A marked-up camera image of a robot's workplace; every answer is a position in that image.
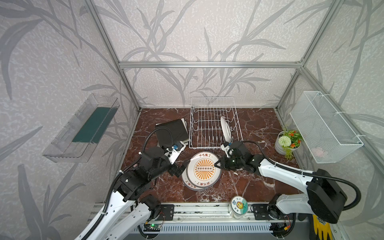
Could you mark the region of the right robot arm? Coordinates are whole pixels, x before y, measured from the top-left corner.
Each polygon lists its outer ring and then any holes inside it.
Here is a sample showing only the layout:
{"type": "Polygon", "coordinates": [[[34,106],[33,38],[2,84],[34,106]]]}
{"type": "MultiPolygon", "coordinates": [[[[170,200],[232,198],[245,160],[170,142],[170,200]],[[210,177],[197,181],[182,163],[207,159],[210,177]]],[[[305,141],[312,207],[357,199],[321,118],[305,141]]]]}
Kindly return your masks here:
{"type": "Polygon", "coordinates": [[[228,171],[245,170],[301,191],[295,195],[275,195],[269,203],[272,215],[311,214],[336,224],[343,211],[356,207],[361,201],[360,189],[350,181],[332,177],[322,169],[304,171],[280,164],[270,159],[262,148],[259,148],[260,154],[254,155],[246,144],[247,141],[222,144],[225,154],[215,166],[228,171]]]}

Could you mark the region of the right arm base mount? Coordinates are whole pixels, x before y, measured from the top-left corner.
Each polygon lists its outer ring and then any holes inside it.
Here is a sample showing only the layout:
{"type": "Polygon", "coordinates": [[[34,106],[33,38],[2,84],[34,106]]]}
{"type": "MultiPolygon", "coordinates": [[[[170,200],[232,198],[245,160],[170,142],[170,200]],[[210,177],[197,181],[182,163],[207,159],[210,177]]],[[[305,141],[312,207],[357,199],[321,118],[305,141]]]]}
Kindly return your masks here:
{"type": "Polygon", "coordinates": [[[269,204],[252,204],[250,207],[251,212],[254,214],[255,220],[294,220],[295,214],[283,214],[277,207],[269,204]]]}

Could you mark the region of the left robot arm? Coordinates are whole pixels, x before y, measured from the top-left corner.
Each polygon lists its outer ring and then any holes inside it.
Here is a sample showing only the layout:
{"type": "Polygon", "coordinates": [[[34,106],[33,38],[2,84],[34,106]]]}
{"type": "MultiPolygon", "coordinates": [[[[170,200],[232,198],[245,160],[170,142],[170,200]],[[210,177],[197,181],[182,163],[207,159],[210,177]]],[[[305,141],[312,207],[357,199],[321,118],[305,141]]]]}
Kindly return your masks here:
{"type": "Polygon", "coordinates": [[[143,146],[139,159],[119,171],[107,193],[103,208],[77,236],[78,240],[123,240],[136,227],[154,220],[161,212],[161,202],[152,195],[141,199],[151,182],[168,172],[180,177],[186,165],[176,160],[186,145],[171,139],[164,148],[143,146]]]}

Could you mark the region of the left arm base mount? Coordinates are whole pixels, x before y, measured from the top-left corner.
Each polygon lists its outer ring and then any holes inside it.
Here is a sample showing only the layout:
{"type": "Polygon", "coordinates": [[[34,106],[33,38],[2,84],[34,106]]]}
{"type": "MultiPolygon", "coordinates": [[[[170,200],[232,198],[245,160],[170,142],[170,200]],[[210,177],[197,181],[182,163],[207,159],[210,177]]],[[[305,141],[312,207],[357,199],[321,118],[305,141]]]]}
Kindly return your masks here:
{"type": "Polygon", "coordinates": [[[161,204],[151,211],[148,221],[172,221],[174,218],[175,205],[161,204]]]}

